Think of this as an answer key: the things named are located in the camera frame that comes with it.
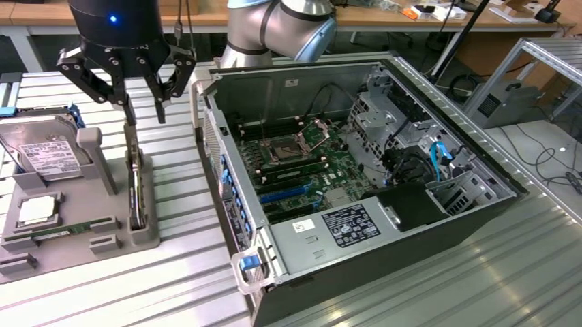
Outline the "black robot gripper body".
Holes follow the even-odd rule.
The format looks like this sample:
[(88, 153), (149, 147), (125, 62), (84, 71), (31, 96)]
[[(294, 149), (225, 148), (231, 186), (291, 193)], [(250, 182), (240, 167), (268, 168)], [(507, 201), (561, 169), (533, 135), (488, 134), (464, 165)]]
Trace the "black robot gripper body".
[(105, 72), (141, 77), (143, 58), (157, 72), (169, 56), (159, 2), (155, 0), (77, 0), (68, 2), (81, 36), (81, 52)]

